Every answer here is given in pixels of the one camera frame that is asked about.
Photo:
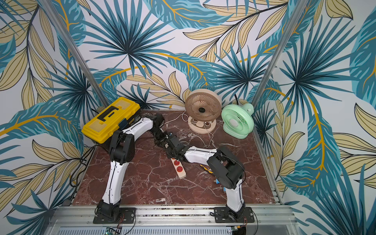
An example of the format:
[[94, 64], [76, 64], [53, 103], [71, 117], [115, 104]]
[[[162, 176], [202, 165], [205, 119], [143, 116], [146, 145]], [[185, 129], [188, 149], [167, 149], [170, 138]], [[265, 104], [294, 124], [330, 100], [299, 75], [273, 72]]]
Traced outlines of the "beige red power strip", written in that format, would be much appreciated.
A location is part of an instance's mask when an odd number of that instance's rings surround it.
[[185, 170], [183, 168], [182, 163], [180, 161], [174, 159], [174, 158], [171, 158], [171, 161], [173, 163], [173, 166], [174, 166], [174, 168], [176, 170], [176, 173], [177, 173], [179, 179], [185, 178], [187, 176], [187, 174], [186, 174], [186, 172], [185, 172]]

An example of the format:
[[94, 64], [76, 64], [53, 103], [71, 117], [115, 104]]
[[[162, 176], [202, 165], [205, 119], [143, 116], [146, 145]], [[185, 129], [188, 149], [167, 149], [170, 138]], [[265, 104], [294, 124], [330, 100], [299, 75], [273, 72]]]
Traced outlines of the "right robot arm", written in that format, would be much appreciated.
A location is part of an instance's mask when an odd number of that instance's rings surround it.
[[242, 183], [245, 179], [244, 165], [227, 147], [204, 149], [186, 145], [171, 132], [161, 141], [168, 157], [210, 168], [218, 182], [226, 189], [226, 212], [222, 218], [235, 222], [245, 210]]

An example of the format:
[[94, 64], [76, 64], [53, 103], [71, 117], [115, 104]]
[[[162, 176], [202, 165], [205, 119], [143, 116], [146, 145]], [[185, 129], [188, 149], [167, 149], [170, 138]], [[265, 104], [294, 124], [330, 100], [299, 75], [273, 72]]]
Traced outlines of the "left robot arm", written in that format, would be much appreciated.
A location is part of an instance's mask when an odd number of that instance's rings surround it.
[[96, 223], [115, 223], [121, 220], [121, 188], [129, 163], [135, 157], [135, 142], [145, 132], [150, 131], [155, 140], [165, 137], [161, 130], [164, 124], [162, 114], [146, 115], [129, 128], [114, 132], [110, 146], [110, 173], [105, 193], [96, 208]]

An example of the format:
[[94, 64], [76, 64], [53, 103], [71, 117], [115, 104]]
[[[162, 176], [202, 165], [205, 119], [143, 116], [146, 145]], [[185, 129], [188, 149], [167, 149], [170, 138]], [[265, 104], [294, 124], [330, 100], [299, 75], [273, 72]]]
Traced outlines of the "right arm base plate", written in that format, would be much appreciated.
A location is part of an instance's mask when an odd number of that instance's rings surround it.
[[251, 207], [243, 207], [238, 212], [228, 207], [215, 207], [211, 216], [216, 223], [254, 223], [254, 213]]

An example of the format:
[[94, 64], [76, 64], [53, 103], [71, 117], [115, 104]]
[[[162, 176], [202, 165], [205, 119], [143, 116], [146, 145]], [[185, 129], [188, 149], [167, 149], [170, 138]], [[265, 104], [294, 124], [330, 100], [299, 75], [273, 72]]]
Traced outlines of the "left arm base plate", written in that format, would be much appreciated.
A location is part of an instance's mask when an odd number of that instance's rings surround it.
[[132, 224], [135, 222], [135, 208], [114, 208], [95, 210], [94, 224]]

